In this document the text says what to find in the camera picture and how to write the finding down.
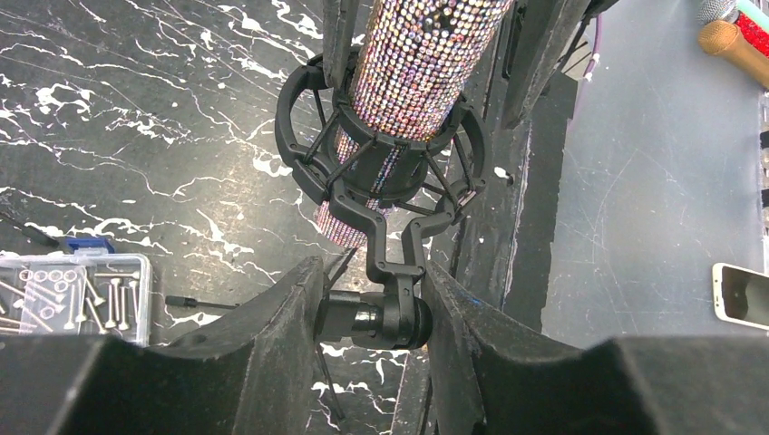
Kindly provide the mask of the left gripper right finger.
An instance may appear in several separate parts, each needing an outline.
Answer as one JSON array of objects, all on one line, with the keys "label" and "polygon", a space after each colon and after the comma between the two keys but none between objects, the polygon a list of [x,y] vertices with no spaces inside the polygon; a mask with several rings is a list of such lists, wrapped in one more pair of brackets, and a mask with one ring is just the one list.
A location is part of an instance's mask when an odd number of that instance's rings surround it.
[{"label": "left gripper right finger", "polygon": [[436,264],[422,293],[442,434],[765,434],[768,342],[623,336],[586,350],[531,330]]}]

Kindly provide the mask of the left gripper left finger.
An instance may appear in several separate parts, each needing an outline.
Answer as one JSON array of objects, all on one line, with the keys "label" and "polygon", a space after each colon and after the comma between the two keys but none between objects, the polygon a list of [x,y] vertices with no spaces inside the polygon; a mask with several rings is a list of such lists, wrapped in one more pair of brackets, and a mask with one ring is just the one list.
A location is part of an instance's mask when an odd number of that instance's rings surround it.
[{"label": "left gripper left finger", "polygon": [[4,434],[301,434],[313,395],[324,267],[166,346],[111,335],[1,340]]}]

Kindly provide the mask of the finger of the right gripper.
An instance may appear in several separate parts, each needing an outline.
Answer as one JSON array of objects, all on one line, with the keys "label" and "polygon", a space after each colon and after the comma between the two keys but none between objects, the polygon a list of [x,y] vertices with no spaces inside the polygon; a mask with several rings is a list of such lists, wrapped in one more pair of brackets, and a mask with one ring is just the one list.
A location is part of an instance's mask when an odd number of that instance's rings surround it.
[{"label": "finger of the right gripper", "polygon": [[359,0],[323,1],[323,68],[327,86],[339,90],[346,75]]},{"label": "finger of the right gripper", "polygon": [[588,7],[589,0],[526,3],[502,109],[504,129],[512,130],[528,118]]}]

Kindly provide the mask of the rhinestone glitter microphone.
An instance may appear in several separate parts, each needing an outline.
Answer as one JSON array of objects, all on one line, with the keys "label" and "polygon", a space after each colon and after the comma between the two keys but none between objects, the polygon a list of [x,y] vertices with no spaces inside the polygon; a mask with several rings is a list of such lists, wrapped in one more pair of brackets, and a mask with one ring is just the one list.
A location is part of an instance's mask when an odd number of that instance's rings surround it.
[{"label": "rhinestone glitter microphone", "polygon": [[349,94],[371,129],[405,140],[438,134],[509,1],[376,1]]}]

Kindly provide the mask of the small black shock-mount tripod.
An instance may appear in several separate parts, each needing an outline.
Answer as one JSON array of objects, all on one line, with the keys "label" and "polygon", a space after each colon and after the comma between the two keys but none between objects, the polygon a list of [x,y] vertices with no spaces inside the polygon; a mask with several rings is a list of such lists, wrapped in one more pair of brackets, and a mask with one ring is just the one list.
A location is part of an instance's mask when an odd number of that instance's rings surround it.
[{"label": "small black shock-mount tripod", "polygon": [[275,113],[275,141],[302,191],[333,218],[365,234],[366,275],[383,286],[373,293],[328,287],[316,320],[321,341],[349,338],[376,350],[422,347],[432,314],[414,291],[426,275],[422,242],[457,224],[486,188],[490,133],[464,96],[456,99],[437,135],[406,140],[364,124],[348,90],[354,66],[333,91],[330,114],[310,146],[297,140],[291,116],[304,92],[326,88],[321,56],[287,78]]}]

